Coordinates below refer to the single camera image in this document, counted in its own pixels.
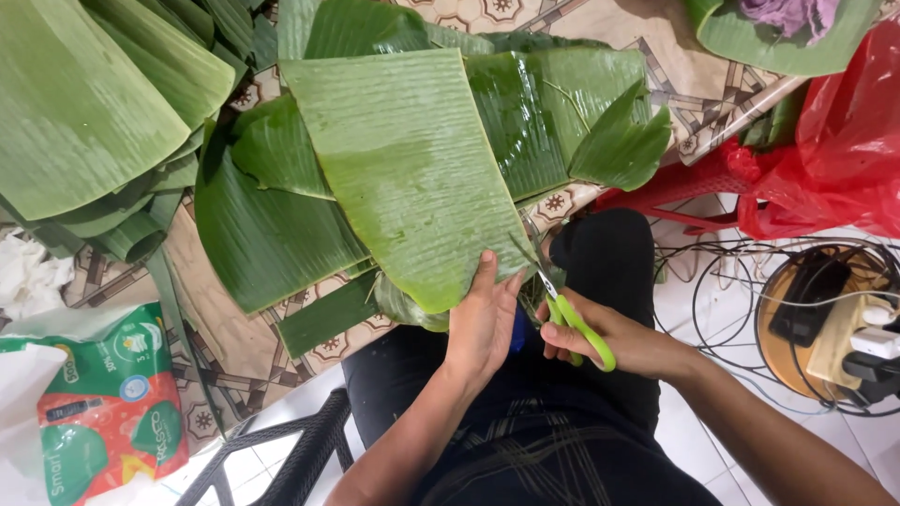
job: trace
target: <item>purple cloth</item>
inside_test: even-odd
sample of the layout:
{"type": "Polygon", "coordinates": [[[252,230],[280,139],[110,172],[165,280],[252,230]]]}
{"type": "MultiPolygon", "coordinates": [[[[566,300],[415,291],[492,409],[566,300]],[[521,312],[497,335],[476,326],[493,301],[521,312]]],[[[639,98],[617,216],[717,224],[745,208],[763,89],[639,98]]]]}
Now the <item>purple cloth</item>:
{"type": "Polygon", "coordinates": [[[809,24],[812,46],[825,36],[834,24],[834,12],[840,0],[741,0],[741,12],[755,23],[766,23],[791,37],[809,24]]]}

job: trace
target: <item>black chair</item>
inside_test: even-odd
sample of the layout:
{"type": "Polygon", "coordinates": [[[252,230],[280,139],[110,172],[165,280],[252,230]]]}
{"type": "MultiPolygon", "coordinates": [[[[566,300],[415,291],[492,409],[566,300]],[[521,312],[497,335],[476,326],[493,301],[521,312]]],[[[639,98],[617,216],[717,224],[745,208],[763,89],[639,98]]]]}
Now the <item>black chair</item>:
{"type": "Polygon", "coordinates": [[[211,486],[216,490],[220,506],[234,506],[231,487],[223,468],[225,459],[238,450],[300,431],[303,434],[290,455],[285,458],[278,474],[250,506],[302,506],[319,480],[332,452],[337,452],[337,460],[344,472],[353,464],[353,456],[344,434],[344,425],[349,416],[347,389],[338,388],[331,391],[319,412],[314,415],[253,432],[247,432],[253,418],[244,420],[193,480],[191,486],[187,487],[175,506],[194,506],[211,486]]]}

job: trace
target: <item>person's right hand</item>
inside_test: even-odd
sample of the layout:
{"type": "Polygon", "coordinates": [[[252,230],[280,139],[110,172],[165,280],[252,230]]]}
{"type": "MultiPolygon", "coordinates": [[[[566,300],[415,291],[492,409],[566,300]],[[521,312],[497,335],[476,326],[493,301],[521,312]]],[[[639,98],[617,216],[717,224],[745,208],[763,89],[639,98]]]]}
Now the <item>person's right hand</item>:
{"type": "MultiPolygon", "coordinates": [[[[569,288],[560,293],[565,295],[571,307],[581,318],[607,342],[616,357],[616,369],[662,380],[676,379],[690,374],[699,352],[690,345],[648,329],[637,321],[622,316],[613,309],[603,306],[569,288]]],[[[537,309],[536,317],[544,321],[550,310],[546,301],[537,309]]],[[[547,358],[570,359],[570,351],[582,354],[600,362],[597,350],[571,327],[547,322],[541,326],[544,339],[544,356],[547,358]]]]}

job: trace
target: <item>plastic bag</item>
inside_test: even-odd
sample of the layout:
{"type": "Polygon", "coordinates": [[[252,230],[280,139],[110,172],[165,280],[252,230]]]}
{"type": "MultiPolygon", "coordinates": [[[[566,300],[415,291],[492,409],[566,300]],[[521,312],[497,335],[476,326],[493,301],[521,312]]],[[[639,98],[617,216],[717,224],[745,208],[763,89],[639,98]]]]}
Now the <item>plastic bag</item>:
{"type": "Polygon", "coordinates": [[[59,309],[7,325],[0,353],[28,345],[67,359],[38,401],[44,481],[52,506],[81,504],[158,479],[188,459],[159,303],[59,309]]]}
{"type": "Polygon", "coordinates": [[[810,85],[796,146],[760,157],[763,177],[738,203],[755,239],[843,225],[900,238],[900,17],[874,28],[847,70],[810,85]],[[769,201],[756,209],[754,198],[769,201]]]}

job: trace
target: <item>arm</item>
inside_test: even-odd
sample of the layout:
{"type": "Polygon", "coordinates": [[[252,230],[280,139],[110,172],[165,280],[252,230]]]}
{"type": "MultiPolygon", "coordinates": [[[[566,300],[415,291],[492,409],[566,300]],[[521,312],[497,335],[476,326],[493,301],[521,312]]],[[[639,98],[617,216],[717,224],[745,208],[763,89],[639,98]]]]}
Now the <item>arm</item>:
{"type": "MultiPolygon", "coordinates": [[[[571,290],[562,292],[606,340],[617,366],[674,386],[773,503],[897,504],[852,460],[763,402],[693,347],[571,290]]],[[[538,318],[544,313],[541,308],[538,318]]],[[[541,336],[547,357],[567,359],[572,350],[599,360],[572,329],[545,323],[541,336]]]]}
{"type": "Polygon", "coordinates": [[[328,506],[403,504],[444,451],[475,397],[509,352],[519,273],[495,285],[497,256],[481,255],[465,299],[450,310],[447,354],[416,400],[347,469],[328,506]]]}

